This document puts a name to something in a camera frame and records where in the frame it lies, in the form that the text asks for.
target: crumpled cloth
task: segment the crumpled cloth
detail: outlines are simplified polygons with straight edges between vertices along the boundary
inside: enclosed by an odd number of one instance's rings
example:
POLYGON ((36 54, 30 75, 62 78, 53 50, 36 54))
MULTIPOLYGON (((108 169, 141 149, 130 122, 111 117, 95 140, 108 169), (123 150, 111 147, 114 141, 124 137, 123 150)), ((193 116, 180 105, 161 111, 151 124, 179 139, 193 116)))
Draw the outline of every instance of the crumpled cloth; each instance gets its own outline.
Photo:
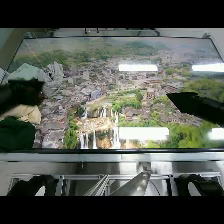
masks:
POLYGON ((29 122, 6 117, 0 121, 0 151, 32 149, 35 127, 29 122))
POLYGON ((37 106, 21 104, 2 114, 0 120, 4 120, 8 116, 16 117, 18 120, 30 122, 32 124, 40 124, 41 121, 41 113, 37 106))
POLYGON ((53 95, 61 86, 64 72, 61 64, 54 61, 53 64, 47 66, 47 72, 43 69, 24 63, 16 71, 9 74, 8 79, 23 79, 45 82, 43 85, 43 93, 49 97, 53 95))

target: dark green cloth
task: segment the dark green cloth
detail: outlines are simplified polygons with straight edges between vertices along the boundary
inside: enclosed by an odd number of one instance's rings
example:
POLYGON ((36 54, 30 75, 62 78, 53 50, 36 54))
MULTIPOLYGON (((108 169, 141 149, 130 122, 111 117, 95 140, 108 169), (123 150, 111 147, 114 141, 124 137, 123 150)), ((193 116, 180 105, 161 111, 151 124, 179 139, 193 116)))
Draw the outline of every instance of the dark green cloth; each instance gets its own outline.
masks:
POLYGON ((0 121, 0 151, 32 149, 35 132, 30 122, 6 117, 0 121))

